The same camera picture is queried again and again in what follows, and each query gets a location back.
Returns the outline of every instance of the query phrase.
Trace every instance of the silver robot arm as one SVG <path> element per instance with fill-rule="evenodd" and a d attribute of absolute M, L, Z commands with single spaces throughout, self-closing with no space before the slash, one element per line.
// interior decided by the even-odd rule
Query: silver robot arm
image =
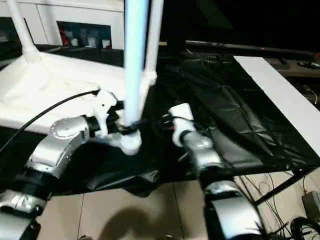
<path fill-rule="evenodd" d="M 204 194 L 204 218 L 209 240 L 263 239 L 263 224 L 255 207 L 233 177 L 219 174 L 224 168 L 213 141 L 199 134 L 187 103 L 170 109 L 173 142 L 183 146 L 195 167 Z"/>
<path fill-rule="evenodd" d="M 40 216 L 74 151 L 91 135 L 89 121 L 78 116 L 56 121 L 30 156 L 12 189 L 0 196 L 0 239 L 35 240 Z"/>

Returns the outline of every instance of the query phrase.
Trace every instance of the tiled floor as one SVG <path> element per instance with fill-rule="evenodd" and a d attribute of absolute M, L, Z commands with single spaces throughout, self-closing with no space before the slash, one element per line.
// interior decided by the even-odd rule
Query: tiled floor
<path fill-rule="evenodd" d="M 272 173 L 274 187 L 290 176 Z M 268 174 L 243 178 L 255 199 L 260 197 L 252 181 L 262 194 L 272 189 Z M 307 191 L 320 191 L 320 169 L 305 179 Z M 301 196 L 302 180 L 269 200 L 283 222 L 305 216 Z M 42 229 L 39 240 L 76 240 L 82 235 L 93 240 L 155 240 L 165 235 L 177 239 L 208 239 L 203 219 L 203 194 L 196 181 L 165 184 L 149 197 L 140 198 L 122 190 L 108 190 L 74 196 L 53 198 L 44 214 L 38 218 Z M 276 230 L 279 223 L 266 203 L 260 207 L 266 228 Z"/>

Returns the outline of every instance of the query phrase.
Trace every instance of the table leg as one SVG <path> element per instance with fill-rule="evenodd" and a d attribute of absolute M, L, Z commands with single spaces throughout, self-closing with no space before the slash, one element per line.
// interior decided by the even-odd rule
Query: table leg
<path fill-rule="evenodd" d="M 286 188 L 290 187 L 291 185 L 295 184 L 297 181 L 302 179 L 304 176 L 310 174 L 317 168 L 309 168 L 309 169 L 302 169 L 297 171 L 292 171 L 293 176 L 290 177 L 288 180 L 281 183 L 279 186 L 268 192 L 266 195 L 260 197 L 258 200 L 256 200 L 253 204 L 255 206 L 258 206 L 262 204 L 263 202 L 267 201 L 268 199 L 272 198 L 273 196 L 277 195 L 278 193 L 281 193 Z"/>

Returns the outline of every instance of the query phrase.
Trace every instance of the white bracket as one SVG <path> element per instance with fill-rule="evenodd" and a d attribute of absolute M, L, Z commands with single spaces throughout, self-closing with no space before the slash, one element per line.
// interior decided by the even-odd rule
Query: white bracket
<path fill-rule="evenodd" d="M 194 123 L 192 120 L 194 116 L 192 115 L 190 106 L 188 103 L 183 103 L 177 106 L 173 106 L 169 109 L 169 113 L 173 117 L 180 117 L 173 119 L 174 132 L 172 135 L 172 141 L 178 147 L 182 147 L 183 145 L 180 142 L 180 135 L 183 131 L 196 131 Z"/>
<path fill-rule="evenodd" d="M 108 111 L 112 106 L 117 104 L 117 100 L 109 91 L 101 89 L 91 104 L 94 112 L 93 115 L 98 121 L 100 127 L 100 130 L 95 133 L 95 136 L 104 138 L 108 135 Z"/>

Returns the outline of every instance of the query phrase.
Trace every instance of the black plastic sheet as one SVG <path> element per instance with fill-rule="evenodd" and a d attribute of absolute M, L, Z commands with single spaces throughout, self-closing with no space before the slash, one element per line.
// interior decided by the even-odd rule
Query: black plastic sheet
<path fill-rule="evenodd" d="M 52 53 L 122 66 L 123 52 L 88 48 Z M 80 147 L 63 174 L 55 195 L 124 188 L 145 196 L 162 183 L 195 179 L 185 153 L 172 143 L 173 130 L 160 122 L 169 108 L 189 103 L 197 122 L 209 128 L 214 147 L 226 163 L 223 174 L 243 175 L 320 166 L 320 159 L 232 56 L 160 51 L 158 78 L 143 111 L 150 124 L 141 131 L 135 156 L 89 142 Z M 0 128 L 0 144 L 14 132 Z M 44 137 L 24 132 L 0 156 L 0 187 L 24 166 Z"/>

